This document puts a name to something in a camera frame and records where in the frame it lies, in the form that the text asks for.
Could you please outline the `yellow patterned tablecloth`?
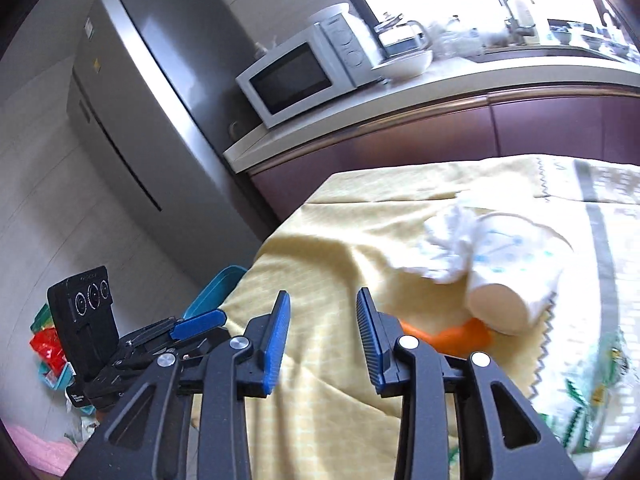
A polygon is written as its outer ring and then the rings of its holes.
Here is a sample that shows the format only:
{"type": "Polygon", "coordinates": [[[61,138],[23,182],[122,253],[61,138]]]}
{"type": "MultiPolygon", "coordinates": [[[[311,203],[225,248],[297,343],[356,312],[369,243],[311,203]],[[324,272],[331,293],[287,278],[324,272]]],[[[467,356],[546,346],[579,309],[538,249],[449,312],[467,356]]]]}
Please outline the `yellow patterned tablecloth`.
{"type": "Polygon", "coordinates": [[[246,404],[257,479],[388,479],[399,399],[367,373],[356,295],[437,334],[468,319],[465,284],[396,269],[424,222],[454,203],[552,226],[572,256],[527,333],[495,336],[490,355],[532,401],[580,472],[601,479],[639,427],[639,170],[549,155],[334,174],[262,245],[224,312],[232,334],[291,297],[280,382],[246,404]]]}

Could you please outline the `large white bowl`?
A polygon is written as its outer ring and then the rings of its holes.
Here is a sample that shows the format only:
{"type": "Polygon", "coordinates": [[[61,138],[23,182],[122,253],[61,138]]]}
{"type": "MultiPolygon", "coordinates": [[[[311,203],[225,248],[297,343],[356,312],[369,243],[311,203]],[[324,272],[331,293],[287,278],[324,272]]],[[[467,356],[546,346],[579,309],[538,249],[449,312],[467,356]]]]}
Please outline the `large white bowl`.
{"type": "Polygon", "coordinates": [[[378,64],[372,73],[382,79],[407,80],[425,73],[432,61],[433,52],[431,50],[420,50],[378,64]]]}

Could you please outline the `white tissue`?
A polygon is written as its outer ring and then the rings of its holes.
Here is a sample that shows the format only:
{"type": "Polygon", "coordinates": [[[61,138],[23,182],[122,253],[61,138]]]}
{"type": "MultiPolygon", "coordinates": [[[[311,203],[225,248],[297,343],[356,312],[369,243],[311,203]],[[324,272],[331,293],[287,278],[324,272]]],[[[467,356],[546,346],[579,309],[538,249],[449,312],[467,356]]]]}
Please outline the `white tissue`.
{"type": "Polygon", "coordinates": [[[452,284],[471,269],[474,232],[487,209],[448,206],[423,222],[414,241],[387,254],[397,270],[419,275],[436,284],[452,284]]]}

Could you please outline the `glass electric kettle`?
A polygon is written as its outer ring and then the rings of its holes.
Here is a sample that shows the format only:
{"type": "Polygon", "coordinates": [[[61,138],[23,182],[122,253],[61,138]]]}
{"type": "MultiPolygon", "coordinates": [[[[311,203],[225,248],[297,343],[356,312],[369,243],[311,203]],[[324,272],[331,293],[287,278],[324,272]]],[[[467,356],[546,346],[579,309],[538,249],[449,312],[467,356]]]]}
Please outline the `glass electric kettle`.
{"type": "Polygon", "coordinates": [[[432,45],[426,27],[416,20],[404,18],[402,14],[385,14],[374,30],[388,58],[427,50],[432,45]]]}

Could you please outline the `red snack bag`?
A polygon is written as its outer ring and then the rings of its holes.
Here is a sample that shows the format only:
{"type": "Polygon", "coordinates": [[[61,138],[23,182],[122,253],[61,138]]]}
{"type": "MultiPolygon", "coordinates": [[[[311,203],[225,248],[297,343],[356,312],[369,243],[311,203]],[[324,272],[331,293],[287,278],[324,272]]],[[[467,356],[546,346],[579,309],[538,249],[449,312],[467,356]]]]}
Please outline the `red snack bag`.
{"type": "Polygon", "coordinates": [[[61,375],[66,364],[66,357],[60,338],[58,338],[58,332],[53,326],[35,333],[29,341],[29,345],[56,377],[61,375]]]}

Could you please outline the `patterned paper cup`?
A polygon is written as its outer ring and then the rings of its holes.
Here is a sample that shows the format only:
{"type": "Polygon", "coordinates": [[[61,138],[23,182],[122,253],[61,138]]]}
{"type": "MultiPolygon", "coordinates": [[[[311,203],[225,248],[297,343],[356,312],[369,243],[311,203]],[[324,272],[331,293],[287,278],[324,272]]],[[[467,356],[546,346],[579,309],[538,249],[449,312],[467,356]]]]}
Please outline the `patterned paper cup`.
{"type": "Polygon", "coordinates": [[[548,307],[573,248],[516,214],[485,214],[472,232],[465,307],[492,330],[518,335],[548,307]]]}

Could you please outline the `orange peel piece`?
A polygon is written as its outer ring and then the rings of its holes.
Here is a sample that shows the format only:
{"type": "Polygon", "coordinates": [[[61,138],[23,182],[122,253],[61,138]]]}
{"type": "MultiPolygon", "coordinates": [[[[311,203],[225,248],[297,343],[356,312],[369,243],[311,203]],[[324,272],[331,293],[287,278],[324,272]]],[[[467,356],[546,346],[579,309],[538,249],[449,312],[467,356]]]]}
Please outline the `orange peel piece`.
{"type": "Polygon", "coordinates": [[[472,352],[486,350],[492,344],[490,330],[478,318],[470,318],[462,325],[446,328],[437,334],[419,330],[406,321],[401,321],[400,326],[405,334],[424,341],[447,356],[465,358],[472,352]]]}

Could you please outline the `teal plastic trash bin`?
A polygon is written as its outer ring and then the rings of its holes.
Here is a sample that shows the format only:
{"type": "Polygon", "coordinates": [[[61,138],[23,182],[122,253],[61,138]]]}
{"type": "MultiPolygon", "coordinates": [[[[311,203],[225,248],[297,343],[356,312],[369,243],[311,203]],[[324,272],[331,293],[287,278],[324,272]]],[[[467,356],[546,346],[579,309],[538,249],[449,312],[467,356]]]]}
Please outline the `teal plastic trash bin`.
{"type": "Polygon", "coordinates": [[[219,271],[183,312],[182,318],[188,320],[218,309],[235,290],[246,272],[245,268],[236,264],[219,271]]]}

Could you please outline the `kitchen faucet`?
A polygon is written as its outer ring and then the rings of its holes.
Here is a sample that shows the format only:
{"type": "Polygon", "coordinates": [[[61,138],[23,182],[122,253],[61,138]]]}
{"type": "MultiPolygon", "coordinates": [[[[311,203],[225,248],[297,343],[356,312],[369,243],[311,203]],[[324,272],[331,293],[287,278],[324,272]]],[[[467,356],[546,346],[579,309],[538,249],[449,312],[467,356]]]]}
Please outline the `kitchen faucet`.
{"type": "Polygon", "coordinates": [[[512,44],[524,46],[528,38],[537,36],[537,29],[532,12],[524,0],[498,0],[506,10],[506,30],[512,44]]]}

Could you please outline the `white microwave oven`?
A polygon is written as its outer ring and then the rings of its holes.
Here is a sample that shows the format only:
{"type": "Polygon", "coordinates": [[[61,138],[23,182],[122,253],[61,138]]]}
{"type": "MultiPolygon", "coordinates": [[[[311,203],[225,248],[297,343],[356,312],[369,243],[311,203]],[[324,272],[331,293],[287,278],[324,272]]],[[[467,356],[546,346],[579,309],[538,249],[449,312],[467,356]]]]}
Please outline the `white microwave oven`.
{"type": "Polygon", "coordinates": [[[375,81],[382,61],[364,21],[338,12],[268,51],[236,82],[270,129],[375,81]]]}

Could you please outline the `grey refrigerator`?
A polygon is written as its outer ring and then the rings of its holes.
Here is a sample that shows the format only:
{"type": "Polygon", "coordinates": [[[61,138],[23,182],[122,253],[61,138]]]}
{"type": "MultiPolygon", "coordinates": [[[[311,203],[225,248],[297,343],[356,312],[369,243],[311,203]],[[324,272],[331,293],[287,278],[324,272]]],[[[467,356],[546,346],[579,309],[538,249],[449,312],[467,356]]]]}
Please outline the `grey refrigerator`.
{"type": "Polygon", "coordinates": [[[67,114],[96,171],[195,283],[250,266],[277,226],[226,151],[260,123],[236,84],[253,45],[224,0],[94,0],[67,114]]]}

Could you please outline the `teal plastic basket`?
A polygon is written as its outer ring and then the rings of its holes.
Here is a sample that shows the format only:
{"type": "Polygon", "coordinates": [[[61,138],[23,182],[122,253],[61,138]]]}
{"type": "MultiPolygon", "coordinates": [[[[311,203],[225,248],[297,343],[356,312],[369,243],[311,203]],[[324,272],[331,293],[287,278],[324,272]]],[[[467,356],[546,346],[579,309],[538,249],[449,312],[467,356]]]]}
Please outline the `teal plastic basket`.
{"type": "Polygon", "coordinates": [[[45,362],[41,362],[38,367],[39,379],[51,390],[65,390],[72,382],[74,369],[72,364],[65,363],[62,370],[55,374],[55,371],[45,362]]]}

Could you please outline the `white bowl on microwave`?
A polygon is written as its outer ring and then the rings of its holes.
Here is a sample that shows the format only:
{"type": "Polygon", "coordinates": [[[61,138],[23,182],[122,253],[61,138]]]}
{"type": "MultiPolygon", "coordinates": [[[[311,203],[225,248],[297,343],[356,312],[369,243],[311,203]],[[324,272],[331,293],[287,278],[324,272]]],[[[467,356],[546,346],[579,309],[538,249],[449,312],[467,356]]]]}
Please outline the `white bowl on microwave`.
{"type": "Polygon", "coordinates": [[[314,14],[311,14],[311,16],[308,18],[308,23],[319,23],[327,20],[328,18],[332,18],[332,16],[334,15],[349,13],[349,8],[350,5],[348,2],[331,4],[330,6],[326,6],[325,8],[314,12],[314,14]]]}

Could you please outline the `kitchen counter with cabinets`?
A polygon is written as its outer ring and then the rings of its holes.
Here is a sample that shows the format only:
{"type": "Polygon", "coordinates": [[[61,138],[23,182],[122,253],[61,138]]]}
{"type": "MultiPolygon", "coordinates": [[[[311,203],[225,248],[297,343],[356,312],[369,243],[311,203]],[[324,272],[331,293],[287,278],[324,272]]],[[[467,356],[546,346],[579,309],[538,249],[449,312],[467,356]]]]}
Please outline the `kitchen counter with cabinets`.
{"type": "Polygon", "coordinates": [[[284,220],[337,172],[521,154],[638,164],[638,66],[452,58],[416,79],[258,126],[224,157],[284,220]]]}

